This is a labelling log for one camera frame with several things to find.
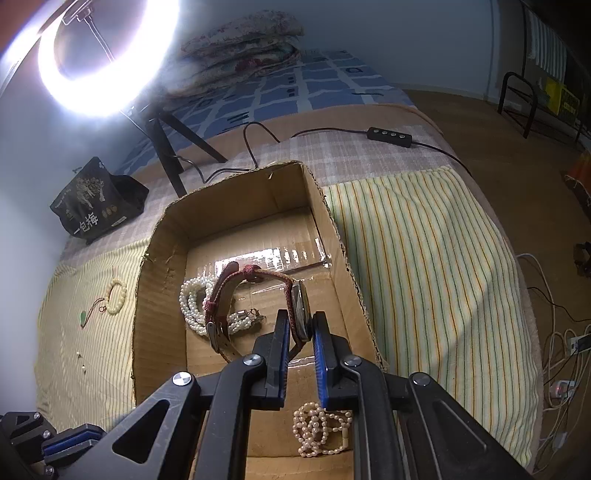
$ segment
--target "red fabric watch strap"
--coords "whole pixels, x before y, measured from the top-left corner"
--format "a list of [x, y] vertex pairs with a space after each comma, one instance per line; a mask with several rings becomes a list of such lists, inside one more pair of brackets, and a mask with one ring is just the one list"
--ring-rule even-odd
[[246, 265], [240, 270], [237, 262], [230, 262], [223, 269], [217, 283], [213, 287], [212, 295], [204, 307], [206, 325], [212, 323], [215, 326], [217, 338], [215, 341], [210, 338], [212, 340], [212, 347], [216, 349], [215, 345], [217, 345], [216, 351], [227, 362], [240, 356], [238, 351], [232, 346], [228, 333], [228, 314], [231, 308], [234, 290], [244, 280], [251, 283], [259, 283], [265, 277], [279, 279], [285, 284], [284, 292], [285, 302], [287, 304], [287, 316], [290, 323], [291, 335], [295, 342], [295, 347], [290, 352], [290, 358], [293, 358], [304, 346], [304, 343], [297, 336], [296, 315], [291, 299], [291, 288], [294, 279], [280, 272], [262, 270], [258, 265]]

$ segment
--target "brown carpet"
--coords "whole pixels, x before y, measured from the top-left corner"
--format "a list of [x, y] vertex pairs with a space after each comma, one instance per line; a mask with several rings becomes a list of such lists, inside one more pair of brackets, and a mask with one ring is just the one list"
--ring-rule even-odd
[[[407, 93], [437, 123], [447, 142], [471, 170], [515, 252], [529, 252], [538, 258], [554, 301], [566, 306], [576, 319], [591, 317], [591, 279], [577, 276], [573, 264], [573, 245], [591, 241], [591, 223], [560, 175], [578, 158], [579, 152], [534, 133], [524, 139], [513, 120], [496, 113], [496, 105], [446, 93]], [[520, 262], [528, 286], [544, 289], [535, 269], [524, 260]], [[544, 345], [551, 332], [550, 306], [535, 291], [530, 292], [540, 343]], [[558, 331], [572, 328], [581, 335], [586, 325], [587, 322], [573, 323], [564, 311], [557, 309]], [[570, 378], [573, 367], [571, 361], [557, 379]], [[577, 419], [585, 385], [586, 378], [570, 406], [569, 430]], [[581, 418], [567, 443], [536, 478], [550, 479], [561, 465], [578, 454], [588, 436], [586, 426], [591, 425], [591, 392], [584, 403]], [[546, 437], [555, 420], [555, 412], [544, 414], [542, 437]], [[538, 465], [546, 465], [551, 456], [549, 446]]]

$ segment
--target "white wall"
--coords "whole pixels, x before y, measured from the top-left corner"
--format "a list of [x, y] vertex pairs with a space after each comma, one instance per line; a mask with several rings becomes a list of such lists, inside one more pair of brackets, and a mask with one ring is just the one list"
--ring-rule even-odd
[[306, 29], [304, 47], [346, 49], [402, 87], [494, 98], [505, 71], [521, 65], [516, 0], [184, 0], [184, 5], [185, 37], [264, 8], [290, 12]]
[[67, 239], [49, 204], [73, 168], [96, 155], [114, 170], [141, 138], [120, 115], [59, 107], [36, 59], [34, 49], [0, 98], [0, 414], [35, 406], [37, 313]]
[[[347, 49], [406, 87], [494, 98], [505, 71], [521, 65], [515, 0], [183, 0], [179, 37], [263, 8], [293, 13], [304, 47]], [[118, 22], [99, 6], [95, 20], [111, 41]], [[49, 204], [73, 168], [96, 155], [113, 170], [141, 138], [120, 115], [95, 120], [62, 109], [36, 56], [0, 98], [0, 414], [35, 403], [35, 321], [66, 240]]]

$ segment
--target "white pearl bracelet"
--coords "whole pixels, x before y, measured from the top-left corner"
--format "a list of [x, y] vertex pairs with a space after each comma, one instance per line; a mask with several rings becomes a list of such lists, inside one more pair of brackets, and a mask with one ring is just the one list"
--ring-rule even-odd
[[[298, 453], [302, 457], [315, 457], [322, 455], [335, 455], [349, 447], [349, 427], [353, 422], [353, 414], [349, 411], [342, 412], [342, 416], [336, 413], [327, 413], [317, 403], [304, 403], [294, 412], [293, 434], [298, 442], [301, 443]], [[338, 421], [338, 427], [330, 427], [329, 421]], [[343, 443], [334, 450], [323, 448], [326, 444], [330, 432], [341, 432]], [[320, 440], [316, 440], [316, 435], [322, 433]]]
[[[191, 278], [181, 286], [181, 293], [178, 297], [178, 302], [181, 306], [181, 312], [185, 317], [185, 322], [191, 330], [194, 330], [199, 335], [207, 336], [205, 328], [205, 314], [203, 308], [205, 302], [209, 300], [213, 292], [213, 286], [217, 282], [215, 275], [200, 276]], [[199, 291], [205, 289], [205, 298], [203, 299], [202, 309], [197, 308], [197, 294]], [[249, 329], [261, 317], [256, 314], [256, 311], [251, 310], [246, 314], [239, 315], [238, 312], [228, 315], [228, 333], [230, 335], [240, 331]]]
[[[113, 291], [113, 287], [115, 285], [121, 285], [121, 292], [119, 294], [119, 299], [117, 299], [117, 303], [111, 303], [111, 292]], [[111, 283], [109, 283], [109, 287], [107, 288], [107, 293], [105, 295], [107, 301], [107, 312], [109, 312], [109, 314], [111, 315], [118, 314], [123, 308], [123, 305], [125, 304], [126, 297], [127, 285], [125, 284], [125, 282], [120, 278], [113, 278], [113, 280], [111, 280]]]

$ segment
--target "yellow striped towel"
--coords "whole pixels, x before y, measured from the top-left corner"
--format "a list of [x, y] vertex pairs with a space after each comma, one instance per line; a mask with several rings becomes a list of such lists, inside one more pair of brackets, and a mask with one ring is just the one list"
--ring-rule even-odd
[[[58, 432], [83, 423], [109, 430], [135, 407], [131, 377], [135, 288], [148, 241], [104, 253], [80, 268], [59, 265], [50, 281], [38, 317], [35, 376], [37, 407]], [[88, 312], [105, 295], [113, 271], [127, 284], [123, 308], [116, 315], [95, 308], [82, 329], [80, 312]]]
[[527, 465], [538, 397], [511, 251], [450, 167], [324, 188], [391, 371], [429, 373]]

